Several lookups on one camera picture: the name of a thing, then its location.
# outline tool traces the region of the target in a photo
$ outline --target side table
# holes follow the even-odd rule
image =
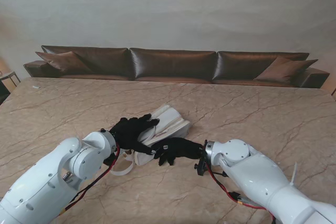
[[[13,76],[16,77],[16,79],[18,80],[18,82],[21,82],[20,79],[19,79],[19,77],[16,75],[16,73],[14,71],[9,72],[9,73],[4,73],[4,74],[0,75],[0,81],[6,80],[6,79],[10,79],[12,81],[12,83],[17,87],[16,83],[12,79]]]

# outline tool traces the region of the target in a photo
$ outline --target red wire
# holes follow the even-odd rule
[[[117,154],[115,157],[115,160],[112,162],[112,164],[109,166],[109,168],[107,168],[105,170],[105,172],[103,172],[96,180],[94,180],[91,184],[95,184],[97,181],[99,181],[102,177],[104,177],[109,171],[111,171],[112,167],[114,166],[114,164],[116,163],[118,157],[119,157],[119,153],[120,153],[120,148],[119,145],[116,143],[117,145]],[[91,187],[84,189],[84,192],[81,194],[81,196],[73,203],[69,204],[66,208],[65,211],[69,210],[71,207],[73,207],[78,201],[80,201],[81,199],[83,199],[84,195],[86,194],[86,192],[90,189]]]
[[[216,183],[220,186],[220,188],[226,193],[226,195],[227,195],[231,200],[233,200],[235,203],[238,203],[238,201],[236,201],[234,198],[232,198],[232,196],[228,193],[226,187],[216,179],[216,177],[215,177],[215,175],[213,174],[212,170],[210,169],[208,163],[205,162],[205,164],[206,164],[206,167],[207,167],[207,169],[208,169],[208,171],[209,171],[209,173],[210,173],[212,179],[213,179],[214,181],[216,181]],[[254,208],[254,209],[261,209],[261,210],[266,210],[266,211],[268,211],[265,207],[252,206],[252,205],[249,205],[249,204],[246,204],[246,203],[243,203],[243,202],[242,202],[242,204],[243,204],[243,206],[245,206],[245,207],[250,207],[250,208]]]

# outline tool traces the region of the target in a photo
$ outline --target white wall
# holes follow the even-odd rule
[[[0,57],[21,78],[40,45],[308,51],[333,71],[336,0],[0,0]]]

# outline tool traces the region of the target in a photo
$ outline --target black glove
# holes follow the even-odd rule
[[[203,146],[181,137],[173,137],[153,144],[152,149],[156,151],[154,159],[160,158],[159,165],[161,166],[166,161],[173,165],[177,157],[199,159],[202,155]]]
[[[153,155],[153,149],[138,142],[139,135],[159,123],[159,119],[152,119],[151,114],[144,115],[141,118],[122,118],[110,129],[110,133],[114,135],[116,142],[121,149],[135,150],[136,152]]]

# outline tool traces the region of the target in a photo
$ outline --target brown pillow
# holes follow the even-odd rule
[[[35,53],[54,68],[58,69],[61,75],[93,73],[74,52],[64,52],[63,54],[48,54],[46,52]]]
[[[295,78],[299,73],[305,71],[316,61],[317,60],[293,61],[283,57],[278,57],[254,80],[290,83],[293,78]]]

